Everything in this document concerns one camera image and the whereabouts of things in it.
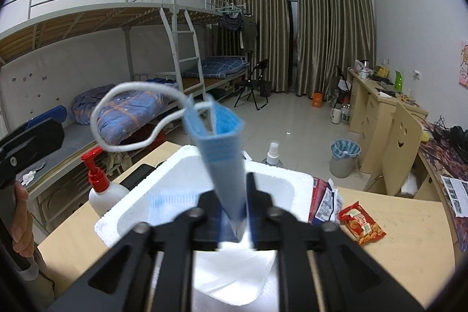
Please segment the person's left hand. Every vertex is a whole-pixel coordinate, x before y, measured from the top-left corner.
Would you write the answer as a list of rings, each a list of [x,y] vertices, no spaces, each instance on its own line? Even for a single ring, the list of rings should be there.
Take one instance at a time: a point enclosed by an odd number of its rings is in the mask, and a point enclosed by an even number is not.
[[[29,198],[25,188],[18,183],[14,183],[16,208],[13,215],[13,222],[10,226],[10,233],[13,239],[13,250],[25,258],[33,256],[34,237],[32,232],[32,216],[27,207]]]

